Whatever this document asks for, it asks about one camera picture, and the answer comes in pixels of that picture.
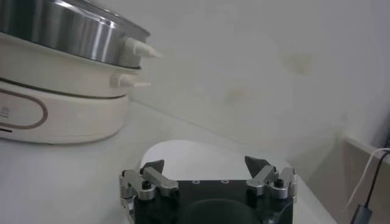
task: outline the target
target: black cable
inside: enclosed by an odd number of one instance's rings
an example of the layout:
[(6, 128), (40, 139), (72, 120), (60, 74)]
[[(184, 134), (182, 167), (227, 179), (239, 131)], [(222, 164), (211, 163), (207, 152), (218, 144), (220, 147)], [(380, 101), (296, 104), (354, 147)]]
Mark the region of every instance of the black cable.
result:
[(378, 177), (378, 173), (379, 173), (380, 166), (381, 166), (381, 164), (382, 164), (384, 158), (385, 158), (388, 154), (390, 154), (390, 152), (386, 152), (385, 154), (383, 154), (382, 157), (381, 157), (380, 160), (379, 160), (379, 163), (378, 163), (378, 165), (377, 165), (377, 170), (375, 171), (374, 179), (372, 180), (371, 189), (370, 189), (370, 192), (368, 193), (368, 197), (367, 197), (367, 200), (366, 200), (366, 204), (364, 204), (364, 207), (366, 207), (366, 208), (368, 208), (368, 204), (370, 203), (372, 191), (374, 190), (375, 183), (377, 182), (377, 177)]

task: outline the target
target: wall stain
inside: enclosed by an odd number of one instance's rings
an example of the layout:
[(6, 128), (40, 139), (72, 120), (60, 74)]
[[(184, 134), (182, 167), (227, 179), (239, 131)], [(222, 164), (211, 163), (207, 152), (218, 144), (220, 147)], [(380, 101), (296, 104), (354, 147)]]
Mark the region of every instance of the wall stain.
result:
[(310, 76), (312, 75), (311, 58), (311, 54), (293, 53), (281, 55), (280, 60), (289, 72), (297, 75)]

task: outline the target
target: white plastic tab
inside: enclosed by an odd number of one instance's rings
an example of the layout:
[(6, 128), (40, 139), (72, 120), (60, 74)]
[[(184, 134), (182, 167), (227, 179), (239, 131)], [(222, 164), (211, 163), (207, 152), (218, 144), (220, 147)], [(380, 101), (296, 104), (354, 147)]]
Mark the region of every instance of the white plastic tab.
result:
[(111, 77), (111, 82), (114, 88), (144, 87), (152, 85), (149, 82), (145, 82), (139, 75), (130, 74), (114, 74)]
[(163, 54), (156, 51), (152, 46), (140, 42), (133, 38), (128, 38), (125, 42), (126, 48), (130, 49), (134, 55), (145, 58), (162, 58)]

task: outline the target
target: white table surface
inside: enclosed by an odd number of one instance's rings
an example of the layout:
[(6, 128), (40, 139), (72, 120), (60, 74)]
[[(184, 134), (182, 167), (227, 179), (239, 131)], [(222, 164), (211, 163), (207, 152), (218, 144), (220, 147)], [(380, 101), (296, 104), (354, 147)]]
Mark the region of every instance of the white table surface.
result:
[[(123, 223), (119, 173), (136, 167), (148, 148), (170, 139), (229, 147), (251, 156), (261, 154), (133, 102), (127, 125), (101, 141), (48, 145), (0, 139), (0, 223)], [(297, 223), (336, 223), (302, 186), (299, 194), (305, 204), (301, 213), (311, 211), (302, 217), (312, 219)], [(312, 206), (320, 209), (313, 211)]]

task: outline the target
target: white appliance base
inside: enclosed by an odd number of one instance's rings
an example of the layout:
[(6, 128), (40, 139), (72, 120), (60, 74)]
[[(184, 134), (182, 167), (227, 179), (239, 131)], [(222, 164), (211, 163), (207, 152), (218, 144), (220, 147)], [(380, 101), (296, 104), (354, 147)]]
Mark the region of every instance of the white appliance base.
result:
[(124, 124), (129, 98), (87, 99), (0, 82), (0, 137), (51, 144), (94, 141)]

